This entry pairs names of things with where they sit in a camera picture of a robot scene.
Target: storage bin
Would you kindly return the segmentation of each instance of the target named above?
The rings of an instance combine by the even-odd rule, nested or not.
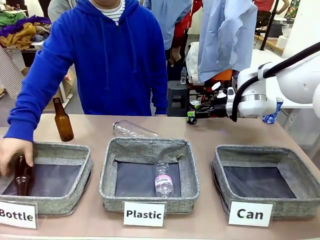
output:
[[[304,218],[320,206],[320,183],[290,149],[219,145],[212,169],[226,212],[232,201],[272,203],[274,218]]]
[[[34,184],[30,196],[17,196],[14,175],[0,178],[0,201],[37,203],[39,215],[68,215],[90,179],[90,149],[53,142],[33,144]]]
[[[155,163],[169,163],[173,197],[156,197]],[[107,211],[123,212],[124,202],[165,203],[167,214],[188,214],[199,196],[195,158],[181,139],[115,137],[106,149],[99,191]]]

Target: brown beer bottle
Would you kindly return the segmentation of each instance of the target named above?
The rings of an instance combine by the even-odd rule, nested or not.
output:
[[[25,155],[21,155],[15,162],[14,181],[18,196],[29,196],[34,183],[33,167],[26,162]]]
[[[58,128],[60,138],[63,142],[69,142],[74,139],[74,132],[70,123],[69,116],[66,114],[59,97],[53,99],[55,110],[55,124]]]

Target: hand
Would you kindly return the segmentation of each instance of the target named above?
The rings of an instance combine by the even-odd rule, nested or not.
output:
[[[26,163],[32,167],[34,165],[32,142],[16,138],[4,138],[0,141],[0,171],[3,176],[8,172],[11,158],[19,152],[24,153]]]

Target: black cable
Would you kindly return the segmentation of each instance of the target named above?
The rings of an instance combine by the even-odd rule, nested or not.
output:
[[[301,52],[298,52],[296,55],[293,55],[292,57],[278,63],[277,65],[273,66],[269,70],[267,70],[264,74],[263,77],[265,79],[270,78],[274,76],[276,73],[282,71],[283,69],[286,69],[297,62],[309,57],[310,55],[320,51],[320,42],[302,50]],[[242,94],[244,91],[252,84],[258,82],[258,76],[254,76],[248,81],[246,81],[241,87],[238,89],[234,96],[233,100],[233,105],[232,105],[232,115],[231,115],[231,120],[236,122],[237,121],[237,115],[238,115],[238,106],[242,97]]]
[[[254,44],[253,49],[255,49],[255,48],[256,48],[257,42],[258,42],[258,40],[259,40],[259,37],[260,37],[260,35],[256,38],[256,41],[255,41],[255,44]]]
[[[262,44],[261,44],[261,47],[260,47],[261,51],[265,50],[265,45],[266,45],[266,42],[267,42],[268,37],[269,37],[271,26],[272,26],[272,23],[274,21],[275,15],[277,13],[278,3],[279,3],[279,0],[275,0],[274,8],[273,8],[273,11],[271,13],[271,17],[270,17],[270,20],[269,20],[269,23],[268,23],[268,27],[266,28],[265,35],[264,35],[264,38],[263,38],[263,41],[262,41]]]
[[[234,99],[233,99],[233,105],[232,105],[232,115],[231,115],[231,120],[236,122],[237,121],[237,116],[238,116],[238,105],[240,103],[242,94],[244,91],[252,84],[255,82],[258,82],[259,78],[258,76],[254,76],[253,78],[249,79],[246,81],[244,84],[241,85],[241,87],[238,89],[236,92]]]
[[[301,52],[298,52],[296,55],[293,55],[292,57],[290,57],[290,58],[280,62],[279,64],[275,65],[274,67],[270,68],[268,71],[266,71],[263,74],[263,77],[270,78],[271,76],[282,71],[283,69],[286,69],[286,68],[290,67],[291,65],[296,64],[297,62],[309,57],[312,54],[315,54],[318,51],[320,51],[320,42],[313,44],[312,46],[302,50]]]

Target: yellow clothing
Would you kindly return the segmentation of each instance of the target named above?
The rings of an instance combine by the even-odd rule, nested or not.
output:
[[[8,37],[1,36],[0,43],[6,47],[16,46],[18,49],[24,50],[29,48],[32,43],[31,38],[36,34],[36,27],[27,22],[23,24],[23,30],[9,34]]]

